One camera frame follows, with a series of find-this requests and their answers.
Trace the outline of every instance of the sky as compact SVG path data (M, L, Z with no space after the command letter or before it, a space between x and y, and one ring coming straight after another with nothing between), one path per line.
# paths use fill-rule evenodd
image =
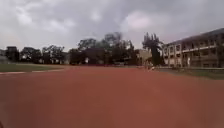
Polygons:
M224 27L223 0L0 0L0 49L77 47L122 32L136 48L146 32L169 43Z

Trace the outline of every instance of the grass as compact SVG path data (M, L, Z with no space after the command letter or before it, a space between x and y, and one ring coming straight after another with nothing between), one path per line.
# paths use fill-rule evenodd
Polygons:
M59 68L41 65L0 64L0 72L31 72L56 69Z
M171 69L160 69L159 71L169 72L176 75L190 75L196 77L204 77L213 80L224 80L224 70L220 71L209 71L209 70L171 70Z

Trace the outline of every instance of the window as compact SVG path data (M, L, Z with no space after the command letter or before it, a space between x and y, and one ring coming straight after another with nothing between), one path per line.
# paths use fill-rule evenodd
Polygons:
M212 54L216 54L216 49L211 49Z
M216 43L216 42L217 42L217 38L213 39L213 42L215 42L215 43Z
M195 48L198 48L198 47L199 47L199 44L198 44L198 43L195 43L195 44L194 44L194 47L195 47Z
M167 54L167 48L164 49L164 53Z
M212 39L210 39L209 42L210 42L210 45L214 45L215 44Z
M203 67L205 67L205 68L209 67L209 64L203 64Z
M179 58L180 57L180 54L177 54L177 57Z
M194 44L191 44L191 48L194 49Z
M203 56L207 56L207 55L208 55L208 50L204 50L204 51L202 52L202 55L203 55Z
M208 41L206 40L206 41L205 41L205 46L208 46L208 45L209 45L209 44L208 44Z
M180 51L180 45L176 46L176 51Z
M170 53L173 53L173 47L170 47Z
M204 43L203 42L200 42L200 46L203 46L204 45Z
M186 46L185 45L183 45L183 50L186 50Z
M187 58L187 54L183 54L183 58Z
M217 64L212 64L212 67L213 67L213 68L217 67Z
M199 52L198 51L193 52L193 56L199 56Z

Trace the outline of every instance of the red running track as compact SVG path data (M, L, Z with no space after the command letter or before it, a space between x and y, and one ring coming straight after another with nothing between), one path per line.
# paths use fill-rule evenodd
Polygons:
M134 68L0 76L5 128L223 128L224 81Z

